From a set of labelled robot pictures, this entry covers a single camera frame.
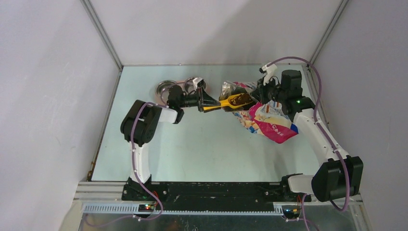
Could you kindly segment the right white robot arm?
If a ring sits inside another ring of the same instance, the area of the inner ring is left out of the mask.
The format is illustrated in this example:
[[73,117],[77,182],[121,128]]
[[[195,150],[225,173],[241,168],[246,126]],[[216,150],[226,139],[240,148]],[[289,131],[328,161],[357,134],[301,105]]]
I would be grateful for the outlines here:
[[317,104],[303,95],[302,74],[297,70],[284,70],[280,82],[272,71],[262,70],[257,82],[260,102],[275,101],[282,111],[307,139],[319,163],[315,175],[295,174],[286,177],[280,187],[285,201],[294,200],[299,193],[314,195],[320,202],[334,203],[344,199],[341,210],[348,206],[350,198],[359,192],[363,162],[343,149],[324,126]]

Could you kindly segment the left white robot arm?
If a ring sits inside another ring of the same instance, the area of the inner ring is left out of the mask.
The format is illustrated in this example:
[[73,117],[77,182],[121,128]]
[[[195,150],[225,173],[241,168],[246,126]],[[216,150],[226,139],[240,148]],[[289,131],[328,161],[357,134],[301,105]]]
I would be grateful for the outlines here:
[[130,178],[138,182],[133,193],[140,200],[151,197],[152,187],[146,184],[151,177],[148,163],[148,143],[153,139],[159,123],[178,124],[184,116],[184,108],[197,107],[200,112],[205,107],[220,106],[221,103],[207,94],[203,87],[192,93],[174,85],[168,90],[166,105],[136,100],[123,119],[120,127],[124,139],[131,149],[132,173]]

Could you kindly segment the colourful cat food bag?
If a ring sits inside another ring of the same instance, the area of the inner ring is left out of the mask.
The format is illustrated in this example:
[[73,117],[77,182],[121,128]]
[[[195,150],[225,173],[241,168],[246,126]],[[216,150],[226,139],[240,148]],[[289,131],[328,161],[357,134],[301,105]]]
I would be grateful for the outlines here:
[[[235,93],[250,93],[256,89],[255,82],[225,81],[221,87],[220,100],[225,100]],[[282,105],[275,101],[267,104],[254,103],[231,112],[250,133],[263,135],[276,143],[284,143],[298,134],[298,128],[282,111]]]

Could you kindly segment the yellow plastic food scoop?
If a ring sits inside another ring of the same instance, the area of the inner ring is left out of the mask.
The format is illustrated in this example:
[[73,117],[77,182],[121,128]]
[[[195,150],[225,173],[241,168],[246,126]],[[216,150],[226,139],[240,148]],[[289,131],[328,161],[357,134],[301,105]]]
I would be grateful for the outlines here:
[[203,110],[207,112],[210,110],[221,109],[223,107],[229,107],[231,109],[238,109],[245,105],[251,104],[253,102],[254,100],[248,93],[239,93],[239,94],[231,95],[225,100],[221,100],[220,105],[203,107]]

